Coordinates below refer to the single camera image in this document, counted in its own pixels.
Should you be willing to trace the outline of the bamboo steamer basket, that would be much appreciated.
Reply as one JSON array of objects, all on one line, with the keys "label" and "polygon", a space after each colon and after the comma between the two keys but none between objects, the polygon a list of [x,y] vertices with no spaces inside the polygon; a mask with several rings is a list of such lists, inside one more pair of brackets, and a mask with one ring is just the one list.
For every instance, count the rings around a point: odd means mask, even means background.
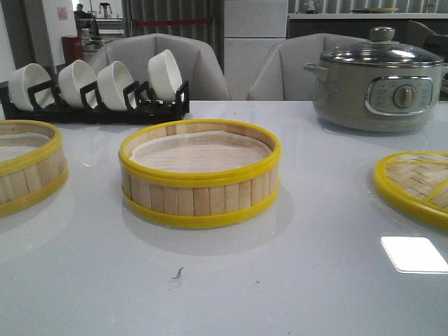
[{"label": "bamboo steamer basket", "polygon": [[58,191],[69,176],[58,127],[35,120],[1,121],[1,216]]},{"label": "bamboo steamer basket", "polygon": [[[257,139],[271,154],[255,164],[214,173],[175,173],[130,160],[132,150],[163,137],[224,131]],[[281,145],[270,131],[247,122],[197,119],[166,122],[128,136],[119,158],[122,190],[131,210],[150,221],[178,228],[217,228],[246,221],[268,209],[279,191]]]}]

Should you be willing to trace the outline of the woven bamboo steamer lid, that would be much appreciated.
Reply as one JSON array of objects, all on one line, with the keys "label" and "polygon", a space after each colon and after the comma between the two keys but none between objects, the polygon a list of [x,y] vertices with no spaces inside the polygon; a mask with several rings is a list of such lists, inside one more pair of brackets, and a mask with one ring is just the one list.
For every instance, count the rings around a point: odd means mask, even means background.
[{"label": "woven bamboo steamer lid", "polygon": [[383,157],[374,187],[388,204],[423,223],[447,229],[447,153],[405,151]]}]

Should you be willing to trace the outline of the white steamer liner paper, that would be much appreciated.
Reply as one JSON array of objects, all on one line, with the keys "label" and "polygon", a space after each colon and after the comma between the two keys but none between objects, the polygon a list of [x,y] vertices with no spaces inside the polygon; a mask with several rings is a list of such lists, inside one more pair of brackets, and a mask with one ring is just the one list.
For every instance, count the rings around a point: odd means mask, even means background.
[{"label": "white steamer liner paper", "polygon": [[271,152],[263,142],[249,136],[208,131],[147,141],[132,150],[130,160],[164,172],[198,174],[253,165]]}]

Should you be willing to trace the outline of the black bowl rack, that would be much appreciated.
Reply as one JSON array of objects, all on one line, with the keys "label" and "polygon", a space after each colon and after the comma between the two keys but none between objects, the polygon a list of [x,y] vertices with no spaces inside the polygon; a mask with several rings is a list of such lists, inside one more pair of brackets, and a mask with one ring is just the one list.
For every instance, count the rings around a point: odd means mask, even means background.
[{"label": "black bowl rack", "polygon": [[103,103],[94,81],[80,89],[82,107],[74,108],[60,97],[61,91],[56,84],[48,80],[28,89],[32,110],[23,111],[14,105],[8,84],[3,82],[1,103],[7,120],[37,120],[48,123],[154,125],[182,120],[190,110],[187,80],[176,91],[173,102],[157,100],[147,81],[134,81],[122,92],[125,94],[125,110],[112,111]]}]

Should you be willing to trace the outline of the grey chair right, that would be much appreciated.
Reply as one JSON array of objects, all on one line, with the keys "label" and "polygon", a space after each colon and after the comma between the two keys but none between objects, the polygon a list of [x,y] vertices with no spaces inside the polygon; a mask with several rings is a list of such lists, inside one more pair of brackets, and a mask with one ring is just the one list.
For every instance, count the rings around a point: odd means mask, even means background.
[{"label": "grey chair right", "polygon": [[311,101],[316,77],[304,69],[320,60],[321,53],[361,38],[337,34],[311,34],[289,38],[269,49],[248,90],[248,101]]}]

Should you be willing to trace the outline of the grey chair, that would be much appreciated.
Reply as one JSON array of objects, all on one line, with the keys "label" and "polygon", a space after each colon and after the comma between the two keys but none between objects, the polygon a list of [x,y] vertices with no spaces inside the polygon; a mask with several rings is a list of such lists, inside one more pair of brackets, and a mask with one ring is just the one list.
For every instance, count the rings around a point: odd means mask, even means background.
[{"label": "grey chair", "polygon": [[183,80],[189,82],[190,98],[201,101],[230,101],[231,95],[212,47],[199,40],[168,34],[122,38],[102,46],[88,64],[95,73],[114,61],[122,62],[134,80],[149,81],[148,61],[170,50]]},{"label": "grey chair", "polygon": [[321,53],[361,38],[337,34],[311,34],[289,38],[269,49],[248,90],[248,101],[311,101],[316,77],[304,69],[320,60]]}]

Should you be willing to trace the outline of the white bowl rightmost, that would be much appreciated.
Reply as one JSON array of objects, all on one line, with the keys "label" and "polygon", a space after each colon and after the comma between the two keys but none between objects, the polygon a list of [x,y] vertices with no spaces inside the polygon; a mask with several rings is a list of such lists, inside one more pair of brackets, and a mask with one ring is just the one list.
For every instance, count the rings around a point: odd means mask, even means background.
[{"label": "white bowl rightmost", "polygon": [[148,76],[155,96],[164,102],[174,102],[176,91],[183,83],[181,72],[173,53],[163,50],[148,61]]}]

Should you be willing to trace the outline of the white bowl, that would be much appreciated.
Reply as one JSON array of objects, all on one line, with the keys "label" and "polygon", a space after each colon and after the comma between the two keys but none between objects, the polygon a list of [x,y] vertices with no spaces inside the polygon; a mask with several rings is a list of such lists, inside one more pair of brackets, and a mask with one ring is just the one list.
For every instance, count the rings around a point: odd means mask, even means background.
[{"label": "white bowl", "polygon": [[176,91],[183,83],[181,72],[173,53],[163,50],[148,61],[148,76],[155,96],[164,102],[174,102]]},{"label": "white bowl", "polygon": [[48,72],[36,63],[30,63],[14,71],[8,81],[10,100],[22,111],[33,111],[28,89],[50,80]]},{"label": "white bowl", "polygon": [[112,111],[126,111],[123,90],[133,84],[134,79],[127,67],[114,61],[97,75],[97,87],[103,103]]},{"label": "white bowl", "polygon": [[73,108],[83,109],[80,89],[97,80],[90,65],[77,59],[59,73],[58,84],[64,101]]}]

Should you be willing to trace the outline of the grey chair left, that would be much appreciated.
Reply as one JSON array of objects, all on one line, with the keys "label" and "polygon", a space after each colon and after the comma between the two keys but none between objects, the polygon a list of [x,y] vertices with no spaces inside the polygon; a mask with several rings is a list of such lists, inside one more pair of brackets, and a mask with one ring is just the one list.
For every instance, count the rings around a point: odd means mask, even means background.
[{"label": "grey chair left", "polygon": [[102,46],[88,64],[95,73],[114,61],[122,62],[134,80],[149,81],[148,61],[170,50],[183,80],[189,82],[190,98],[201,101],[230,101],[231,95],[212,47],[199,40],[168,34],[122,38]]}]

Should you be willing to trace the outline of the white cabinet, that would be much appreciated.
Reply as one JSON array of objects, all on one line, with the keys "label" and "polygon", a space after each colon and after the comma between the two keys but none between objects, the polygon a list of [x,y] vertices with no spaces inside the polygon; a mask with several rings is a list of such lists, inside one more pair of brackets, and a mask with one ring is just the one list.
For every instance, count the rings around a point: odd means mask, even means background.
[{"label": "white cabinet", "polygon": [[286,39],[287,1],[225,1],[223,68],[233,100],[244,100],[269,49]]}]

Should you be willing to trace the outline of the grey-green electric cooking pot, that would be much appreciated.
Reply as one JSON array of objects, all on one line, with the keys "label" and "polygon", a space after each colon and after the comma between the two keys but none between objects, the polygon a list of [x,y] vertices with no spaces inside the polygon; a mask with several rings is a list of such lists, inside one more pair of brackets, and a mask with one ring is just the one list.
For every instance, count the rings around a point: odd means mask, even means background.
[{"label": "grey-green electric cooking pot", "polygon": [[325,121],[355,130],[406,132],[435,115],[447,65],[384,67],[324,62],[304,69],[316,77],[313,105]]}]

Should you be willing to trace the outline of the red bin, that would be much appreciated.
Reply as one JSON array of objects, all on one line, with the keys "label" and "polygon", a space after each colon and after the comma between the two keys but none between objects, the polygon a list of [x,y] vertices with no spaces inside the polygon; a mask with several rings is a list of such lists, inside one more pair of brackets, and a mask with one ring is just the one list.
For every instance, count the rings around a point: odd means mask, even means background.
[{"label": "red bin", "polygon": [[62,36],[61,41],[66,65],[69,65],[75,62],[76,60],[84,60],[81,37]]}]

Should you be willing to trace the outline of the glass pot lid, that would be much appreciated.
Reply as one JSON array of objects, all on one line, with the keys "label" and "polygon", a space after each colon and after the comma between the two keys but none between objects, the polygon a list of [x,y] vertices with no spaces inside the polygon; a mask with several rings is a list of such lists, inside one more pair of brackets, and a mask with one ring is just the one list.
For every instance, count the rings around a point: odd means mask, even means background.
[{"label": "glass pot lid", "polygon": [[321,60],[344,64],[382,67],[435,67],[444,58],[423,48],[394,41],[392,27],[373,27],[370,40],[350,43],[327,50]]}]

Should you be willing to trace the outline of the white bowl far left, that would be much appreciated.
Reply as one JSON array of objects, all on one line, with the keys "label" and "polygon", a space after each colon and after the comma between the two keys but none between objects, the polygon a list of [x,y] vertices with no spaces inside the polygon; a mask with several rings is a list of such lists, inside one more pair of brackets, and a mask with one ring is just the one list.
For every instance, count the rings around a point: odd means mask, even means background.
[{"label": "white bowl far left", "polygon": [[48,72],[36,63],[30,63],[14,71],[8,81],[10,100],[22,111],[33,111],[28,89],[50,80]]}]

